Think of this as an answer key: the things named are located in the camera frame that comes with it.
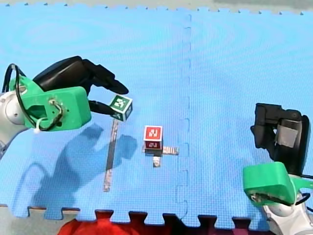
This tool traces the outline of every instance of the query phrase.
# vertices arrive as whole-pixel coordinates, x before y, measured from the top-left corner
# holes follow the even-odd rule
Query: green 3d-printed part
[[[296,192],[301,188],[313,188],[311,181],[290,177],[284,164],[280,162],[247,166],[243,173],[244,191],[250,199],[252,195],[258,193],[293,204]],[[275,203],[270,200],[252,202],[256,206]]]
[[[45,118],[40,122],[42,127],[48,127],[59,113],[59,110],[49,101],[55,100],[62,107],[64,115],[50,131],[77,129],[91,120],[87,93],[82,87],[44,92],[35,82],[24,76],[20,76],[20,86],[24,86],[27,90],[21,95],[27,113],[35,122]],[[15,79],[10,81],[10,90],[15,90]],[[35,128],[27,118],[25,118],[25,126]]]

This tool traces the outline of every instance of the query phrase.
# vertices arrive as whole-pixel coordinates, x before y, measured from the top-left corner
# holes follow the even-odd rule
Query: interlocking foam tile
[[[62,208],[78,208],[79,220],[95,220],[95,210],[114,211],[113,222],[129,222],[129,211],[147,212],[147,224],[163,224],[163,213],[182,218],[190,17],[163,8],[64,5],[1,6],[0,74],[16,63],[32,78],[74,55],[115,73],[129,88],[134,111],[119,125],[111,190],[103,192],[112,118],[93,114],[79,130],[18,135],[0,164],[0,203],[18,217],[28,216],[27,207],[42,207],[47,219],[62,219]],[[103,103],[113,97],[96,87],[89,95]],[[180,155],[164,155],[153,168],[141,152],[145,125],[162,125],[164,144],[180,147]]]
[[[18,135],[0,164],[0,203],[14,215],[44,207],[45,218],[61,219],[62,208],[78,208],[77,219],[95,220],[95,210],[112,210],[113,222],[129,222],[129,211],[139,211],[147,224],[173,213],[187,226],[211,215],[217,228],[240,217],[252,230],[268,229],[242,189],[243,167],[269,161],[249,128],[257,102],[313,117],[312,13],[20,3],[0,6],[0,26],[2,74],[14,62],[33,77],[78,54],[113,71],[134,99],[118,130],[110,192],[103,192],[110,117],[93,114],[75,131]],[[93,88],[89,97],[109,103],[113,94]],[[180,155],[153,168],[141,152],[144,125],[163,125],[165,145]],[[310,146],[307,174],[312,153]]]
[[[255,104],[279,104],[313,118],[312,15],[195,12],[192,15],[190,162],[183,222],[217,216],[217,228],[249,218],[267,230],[243,192],[242,169],[269,161],[254,147]],[[313,173],[313,145],[305,173]]]

